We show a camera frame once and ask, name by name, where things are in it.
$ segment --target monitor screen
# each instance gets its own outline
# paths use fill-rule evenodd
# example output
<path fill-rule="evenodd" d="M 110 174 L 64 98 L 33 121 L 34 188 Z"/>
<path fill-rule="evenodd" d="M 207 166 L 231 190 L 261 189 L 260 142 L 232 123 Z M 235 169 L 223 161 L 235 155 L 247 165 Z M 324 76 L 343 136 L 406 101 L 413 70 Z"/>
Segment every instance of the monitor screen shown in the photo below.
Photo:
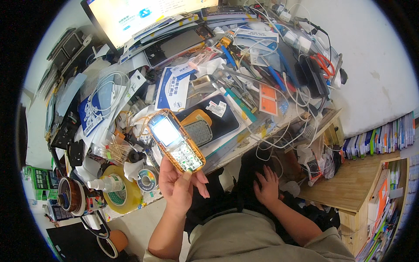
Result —
<path fill-rule="evenodd" d="M 92 14 L 119 50 L 132 35 L 165 16 L 218 5 L 218 0 L 86 0 Z"/>

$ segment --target blue screwdriver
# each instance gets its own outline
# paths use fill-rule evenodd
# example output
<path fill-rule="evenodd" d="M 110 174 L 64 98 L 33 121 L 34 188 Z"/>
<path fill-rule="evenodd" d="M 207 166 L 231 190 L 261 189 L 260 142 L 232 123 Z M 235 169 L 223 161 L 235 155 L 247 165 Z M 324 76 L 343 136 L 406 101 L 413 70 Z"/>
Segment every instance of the blue screwdriver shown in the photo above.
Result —
<path fill-rule="evenodd" d="M 284 83 L 281 81 L 279 76 L 277 75 L 276 71 L 272 68 L 272 66 L 268 63 L 268 61 L 264 57 L 260 57 L 265 62 L 265 64 L 268 66 L 269 71 L 272 74 L 272 77 L 275 79 L 275 81 L 278 83 L 278 85 L 281 87 L 282 91 L 286 92 L 287 89 L 284 85 Z"/>

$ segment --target phone screen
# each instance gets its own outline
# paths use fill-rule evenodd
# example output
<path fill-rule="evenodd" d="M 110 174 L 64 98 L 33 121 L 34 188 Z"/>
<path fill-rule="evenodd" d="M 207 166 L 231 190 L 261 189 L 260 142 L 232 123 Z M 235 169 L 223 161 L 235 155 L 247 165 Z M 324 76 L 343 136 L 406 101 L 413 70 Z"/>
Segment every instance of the phone screen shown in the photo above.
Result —
<path fill-rule="evenodd" d="M 167 118 L 163 118 L 155 126 L 153 126 L 153 133 L 164 144 L 164 146 L 169 146 L 180 137 L 179 131 Z"/>

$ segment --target plastic bottle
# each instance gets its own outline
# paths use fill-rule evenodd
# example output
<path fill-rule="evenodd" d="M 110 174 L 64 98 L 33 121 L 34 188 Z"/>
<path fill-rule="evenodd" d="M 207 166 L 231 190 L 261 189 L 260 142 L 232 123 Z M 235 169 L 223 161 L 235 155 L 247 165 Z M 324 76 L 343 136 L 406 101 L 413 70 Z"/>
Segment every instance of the plastic bottle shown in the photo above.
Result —
<path fill-rule="evenodd" d="M 117 174 L 102 176 L 101 179 L 95 179 L 87 182 L 87 187 L 102 190 L 104 193 L 121 191 L 124 188 L 124 181 Z"/>

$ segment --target box of parts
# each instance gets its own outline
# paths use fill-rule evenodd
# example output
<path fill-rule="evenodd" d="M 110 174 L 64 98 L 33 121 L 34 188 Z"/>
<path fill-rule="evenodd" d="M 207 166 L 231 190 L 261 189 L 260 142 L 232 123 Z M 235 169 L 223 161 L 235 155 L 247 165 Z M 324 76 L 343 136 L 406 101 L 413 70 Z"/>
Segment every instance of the box of parts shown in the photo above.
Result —
<path fill-rule="evenodd" d="M 32 180 L 36 200 L 57 199 L 58 177 L 52 171 L 27 166 L 26 173 Z"/>

